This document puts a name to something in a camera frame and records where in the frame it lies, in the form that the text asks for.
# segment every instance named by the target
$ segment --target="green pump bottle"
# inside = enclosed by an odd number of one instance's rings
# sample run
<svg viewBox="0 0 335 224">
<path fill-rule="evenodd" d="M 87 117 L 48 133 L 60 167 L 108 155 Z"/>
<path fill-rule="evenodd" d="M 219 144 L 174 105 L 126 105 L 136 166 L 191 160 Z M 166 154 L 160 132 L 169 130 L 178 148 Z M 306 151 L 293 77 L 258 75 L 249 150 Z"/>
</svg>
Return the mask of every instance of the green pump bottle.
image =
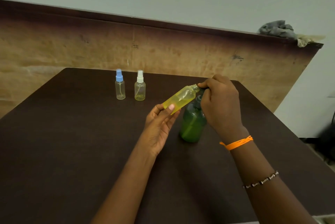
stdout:
<svg viewBox="0 0 335 224">
<path fill-rule="evenodd" d="M 201 110 L 202 94 L 196 97 L 196 99 L 188 104 L 183 115 L 182 129 L 179 135 L 183 140 L 190 143 L 198 142 L 204 126 L 207 124 L 207 120 Z"/>
</svg>

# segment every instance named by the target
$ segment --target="blue spray cap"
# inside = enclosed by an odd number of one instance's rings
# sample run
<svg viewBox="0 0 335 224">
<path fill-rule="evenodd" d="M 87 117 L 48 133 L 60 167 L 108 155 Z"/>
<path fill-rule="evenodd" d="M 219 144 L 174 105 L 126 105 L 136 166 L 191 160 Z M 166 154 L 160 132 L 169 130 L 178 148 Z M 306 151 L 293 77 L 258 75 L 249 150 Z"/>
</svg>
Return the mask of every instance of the blue spray cap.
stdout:
<svg viewBox="0 0 335 224">
<path fill-rule="evenodd" d="M 123 75 L 121 69 L 116 70 L 116 82 L 122 82 L 123 81 Z"/>
</svg>

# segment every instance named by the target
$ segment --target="person's left arm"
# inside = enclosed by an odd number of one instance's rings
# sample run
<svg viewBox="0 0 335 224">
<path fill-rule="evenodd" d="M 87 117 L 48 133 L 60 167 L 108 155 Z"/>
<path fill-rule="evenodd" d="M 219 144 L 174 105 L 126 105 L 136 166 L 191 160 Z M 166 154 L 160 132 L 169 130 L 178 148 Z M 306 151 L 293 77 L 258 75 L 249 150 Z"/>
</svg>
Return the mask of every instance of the person's left arm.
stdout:
<svg viewBox="0 0 335 224">
<path fill-rule="evenodd" d="M 156 105 L 145 120 L 144 130 L 119 178 L 101 205 L 92 224 L 134 223 L 149 174 L 180 111 L 174 105 Z"/>
</svg>

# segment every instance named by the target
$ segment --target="forearm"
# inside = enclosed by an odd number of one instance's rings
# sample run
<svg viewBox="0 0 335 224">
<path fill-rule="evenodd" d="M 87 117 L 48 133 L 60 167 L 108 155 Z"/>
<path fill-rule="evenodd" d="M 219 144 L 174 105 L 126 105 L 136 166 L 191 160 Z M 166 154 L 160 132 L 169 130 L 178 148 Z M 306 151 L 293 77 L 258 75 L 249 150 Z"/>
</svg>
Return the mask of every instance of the forearm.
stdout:
<svg viewBox="0 0 335 224">
<path fill-rule="evenodd" d="M 230 152 L 245 185 L 264 180 L 275 172 L 253 141 Z M 278 176 L 246 191 L 260 223 L 315 223 Z"/>
<path fill-rule="evenodd" d="M 155 157 L 137 143 L 92 224 L 134 223 L 154 162 Z"/>
</svg>

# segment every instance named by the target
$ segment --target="person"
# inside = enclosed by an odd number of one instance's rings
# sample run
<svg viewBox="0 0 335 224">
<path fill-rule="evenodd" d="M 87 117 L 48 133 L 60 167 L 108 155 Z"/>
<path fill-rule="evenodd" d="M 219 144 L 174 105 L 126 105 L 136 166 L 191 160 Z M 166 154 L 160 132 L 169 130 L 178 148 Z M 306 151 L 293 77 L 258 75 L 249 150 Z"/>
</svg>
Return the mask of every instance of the person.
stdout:
<svg viewBox="0 0 335 224">
<path fill-rule="evenodd" d="M 241 121 L 239 93 L 232 82 L 216 74 L 198 86 L 209 87 L 203 94 L 201 107 L 223 143 L 229 145 L 247 138 L 249 132 Z M 158 104 L 148 114 L 144 130 L 119 178 L 94 216 L 93 224 L 134 223 L 155 159 L 180 113 L 179 110 L 170 115 L 173 110 L 173 104 L 166 109 Z M 254 141 L 236 147 L 230 153 L 245 185 L 255 184 L 275 173 Z M 246 188 L 246 192 L 259 223 L 316 223 L 278 175 L 262 185 Z"/>
</svg>

